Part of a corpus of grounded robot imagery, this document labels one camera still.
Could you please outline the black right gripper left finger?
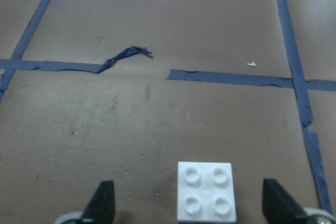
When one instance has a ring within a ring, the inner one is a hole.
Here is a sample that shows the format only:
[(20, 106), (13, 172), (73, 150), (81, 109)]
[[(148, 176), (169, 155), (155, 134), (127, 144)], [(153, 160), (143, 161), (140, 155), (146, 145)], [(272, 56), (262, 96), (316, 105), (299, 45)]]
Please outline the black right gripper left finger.
[(114, 181), (102, 181), (81, 214), (81, 223), (113, 223), (115, 203)]

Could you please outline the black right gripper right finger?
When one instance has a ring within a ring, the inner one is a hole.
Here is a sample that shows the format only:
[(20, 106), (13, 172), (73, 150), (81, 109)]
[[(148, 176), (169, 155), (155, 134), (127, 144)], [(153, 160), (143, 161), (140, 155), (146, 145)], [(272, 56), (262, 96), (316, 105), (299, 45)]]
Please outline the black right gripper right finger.
[(262, 212), (268, 223), (315, 223), (276, 179), (264, 178)]

